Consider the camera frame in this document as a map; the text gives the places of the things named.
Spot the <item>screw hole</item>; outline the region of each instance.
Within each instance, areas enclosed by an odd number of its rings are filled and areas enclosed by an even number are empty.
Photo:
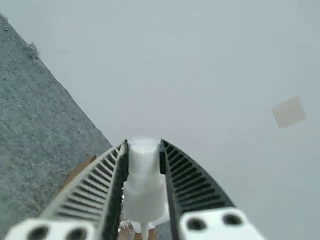
[[[43,240],[46,238],[48,234],[49,228],[47,226],[38,226],[34,228],[28,234],[28,240]]]
[[[200,231],[205,229],[207,226],[204,221],[198,218],[192,218],[187,222],[187,227],[190,230]]]
[[[87,237],[87,232],[83,228],[76,228],[69,232],[66,236],[66,240],[85,240]]]
[[[223,222],[226,225],[240,225],[242,224],[242,220],[240,217],[234,214],[227,214],[223,217]]]

